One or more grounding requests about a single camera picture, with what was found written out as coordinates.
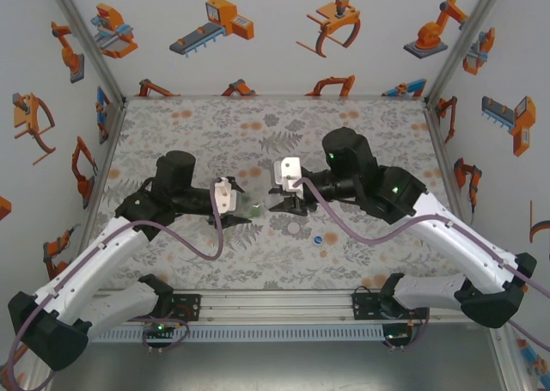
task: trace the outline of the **wall decal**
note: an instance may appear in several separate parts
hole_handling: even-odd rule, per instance
[[[147,97],[149,96],[151,90],[163,96],[179,96],[161,88],[157,84],[152,83],[149,79],[143,79],[140,81],[139,86],[139,93],[136,95],[137,97]]]
[[[50,280],[54,279],[59,275],[64,269],[69,266],[66,262],[59,262],[57,265],[53,263],[53,259],[61,254],[65,249],[70,246],[70,236],[73,234],[76,228],[80,226],[80,223],[77,223],[70,229],[67,229],[62,236],[58,237],[53,242],[44,242],[42,245],[42,250],[44,256],[42,260],[46,264],[46,269],[48,271],[48,277]]]
[[[78,157],[80,156],[80,152],[86,156],[86,159],[88,159],[88,162],[92,165],[92,169],[94,174],[90,176],[89,179],[86,179],[86,176],[80,173],[78,170]],[[89,204],[89,198],[92,194],[92,189],[94,189],[94,183],[95,183],[95,176],[97,175],[97,165],[95,164],[95,160],[92,157],[92,154],[89,153],[88,146],[84,143],[83,139],[80,136],[76,137],[76,148],[74,153],[72,154],[72,160],[71,165],[72,173],[75,175],[76,178],[76,188],[78,189],[78,192],[82,195],[82,207],[83,209],[86,209]]]
[[[313,90],[306,94],[306,96],[321,96],[322,89],[329,84],[341,84],[342,89],[340,90],[340,96],[348,96],[350,90],[353,87],[355,82],[355,76],[351,75],[349,77],[334,77],[331,76],[327,79],[322,79],[313,88]]]
[[[523,359],[527,363],[529,371],[533,370],[535,376],[544,388],[538,388],[539,391],[550,389],[550,374],[548,373],[548,363],[536,353],[525,339],[517,339],[517,347],[519,348]]]
[[[105,106],[110,103],[111,101],[105,95],[103,89],[98,86],[95,112],[97,113],[97,127],[100,129],[100,144],[103,144],[109,138],[109,132],[107,131],[107,110]]]
[[[514,138],[514,155],[519,157],[529,149],[530,128],[536,122],[536,107],[529,96],[525,96],[514,110],[483,96],[481,111],[494,119],[494,123],[499,122],[500,127],[508,127],[508,133]]]
[[[419,97],[422,95],[425,85],[426,79],[419,79],[410,83],[402,83],[399,86],[395,86],[395,88],[382,93],[382,96],[404,96],[408,93],[413,93],[412,97]]]
[[[359,30],[361,29],[361,19],[359,18],[361,12],[350,4],[350,0],[335,0],[333,3],[325,4],[318,8],[316,11],[318,15],[322,15],[326,20],[319,20],[313,15],[308,15],[309,19],[313,20],[321,27],[319,30],[319,37],[315,43],[315,49],[307,46],[301,41],[297,41],[297,44],[318,54],[322,58],[326,57],[322,51],[325,39],[332,40],[345,48],[351,46],[351,43],[357,38]],[[337,40],[331,36],[336,30],[347,25],[352,25],[353,29],[345,41]]]
[[[11,213],[11,202],[0,196],[0,221]]]
[[[533,223],[533,201],[529,201],[529,242],[533,243],[535,234],[542,230],[550,230],[550,220]],[[548,247],[548,258],[550,258],[550,246]]]
[[[475,165],[467,165],[464,163],[463,158],[459,158],[455,162],[455,179],[458,184],[458,188],[462,190],[462,187],[466,184],[466,175],[470,175],[470,184],[467,190],[467,200],[470,202],[472,208],[472,219],[470,224],[474,222],[475,206],[478,204],[478,185],[480,183],[482,172]]]
[[[70,82],[75,83],[82,80],[84,78],[84,55],[75,54],[65,38],[66,35],[72,34],[69,26],[58,26],[55,21],[52,21],[52,34],[63,46],[61,57],[65,66],[70,70]]]
[[[439,124],[441,124],[441,119],[444,119],[447,115],[447,109],[450,107],[450,127],[449,133],[445,138],[445,144],[447,144],[449,140],[452,139],[455,135],[456,102],[456,96],[453,96],[448,101],[446,101],[445,99],[439,99],[439,102],[436,104],[436,115]]]
[[[25,130],[17,133],[15,135],[15,139],[18,139],[28,133],[45,152],[44,155],[33,162],[33,165],[35,165],[55,151],[55,148],[50,148],[44,143],[41,136],[55,126],[52,113],[50,112],[50,109],[48,109],[48,106],[46,106],[40,98],[36,97],[32,93],[24,96],[21,96],[19,93],[15,93],[12,101],[14,104],[14,127],[25,125]],[[50,125],[43,130],[40,130],[38,122],[38,111],[40,108],[44,111],[46,117],[48,118],[48,122],[50,123]]]
[[[445,0],[439,4],[441,13],[437,21],[426,23],[419,30],[419,37],[416,41],[412,41],[403,46],[403,48],[417,58],[427,58],[436,53],[447,50],[447,45],[441,41],[441,35],[447,26],[449,18],[453,18],[460,23],[459,29],[462,29],[468,15],[456,7],[456,0]]]
[[[477,75],[478,71],[489,58],[489,52],[495,42],[495,27],[491,27],[488,32],[480,32],[478,39],[470,46],[466,57],[462,60],[462,67],[472,75]]]
[[[240,96],[256,96],[256,92],[250,89],[242,79],[230,83],[229,87],[222,93],[222,96],[231,96],[234,92]]]
[[[254,23],[237,14],[237,6],[227,0],[209,0],[206,2],[208,22],[190,34],[177,39],[170,45],[170,50],[189,56],[189,52],[197,52],[199,46],[213,40],[220,34],[229,36],[236,34],[245,40],[254,37]]]
[[[95,43],[101,52],[110,58],[123,58],[138,48],[134,42],[133,27],[124,23],[122,15],[106,4],[99,3],[97,15],[91,22],[97,27]]]

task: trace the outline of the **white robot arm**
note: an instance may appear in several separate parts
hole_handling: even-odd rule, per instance
[[[496,247],[441,205],[405,169],[378,166],[367,139],[354,130],[331,131],[322,145],[330,169],[309,172],[297,157],[274,163],[276,186],[270,193],[282,193],[285,198],[271,211],[307,215],[316,209],[319,197],[352,203],[368,215],[410,230],[463,272],[435,278],[390,275],[379,296],[387,315],[417,308],[459,309],[479,324],[496,328],[516,313],[524,282],[511,270],[530,278],[536,266],[531,255],[514,255]],[[391,239],[356,237],[370,245]]]
[[[221,228],[249,222],[231,215],[242,192],[235,178],[218,179],[210,189],[191,187],[194,164],[186,152],[159,158],[155,178],[124,200],[101,234],[59,276],[33,295],[19,292],[9,301],[15,332],[52,370],[72,364],[90,340],[108,329],[143,315],[164,318],[173,310],[173,288],[154,275],[111,296],[93,298],[121,264],[156,237],[158,226],[166,227],[184,213],[206,215],[221,238]],[[181,241],[206,260],[222,251],[220,246],[209,257]],[[36,316],[30,320],[32,313]]]

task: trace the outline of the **patterned table surface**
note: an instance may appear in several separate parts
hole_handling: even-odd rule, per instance
[[[307,217],[265,209],[272,163],[300,156],[309,170],[327,168],[321,140],[342,125],[368,138],[380,164],[408,169],[448,204],[420,101],[260,97],[130,101],[93,237],[124,197],[155,174],[156,159],[169,150],[195,155],[194,186],[208,187],[218,175],[236,176],[247,192],[243,212],[254,217],[251,224],[223,232],[225,248],[214,262],[196,257],[161,233],[127,260],[104,288],[125,288],[147,273],[155,273],[177,289],[227,290],[379,287],[392,272],[456,273],[442,255],[407,233],[367,247],[341,231],[322,207]],[[332,206],[362,235],[375,237],[392,229],[356,206]],[[289,223],[297,223],[299,231],[290,233]],[[205,217],[180,217],[171,228],[208,254],[215,252],[216,231]],[[324,239],[320,247],[313,243],[318,235]]]

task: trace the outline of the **ventilation grille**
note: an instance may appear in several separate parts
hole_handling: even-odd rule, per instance
[[[103,333],[95,343],[141,343],[143,327],[114,328]],[[148,339],[154,344],[172,342],[185,329],[165,333],[165,338]],[[382,325],[293,325],[293,326],[191,326],[186,342],[315,342],[315,341],[383,341]]]

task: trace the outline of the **small green object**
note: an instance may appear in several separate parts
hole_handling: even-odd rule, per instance
[[[250,208],[250,212],[248,213],[248,217],[261,217],[261,214],[263,213],[263,210],[261,209],[260,205],[254,205],[252,208]]]

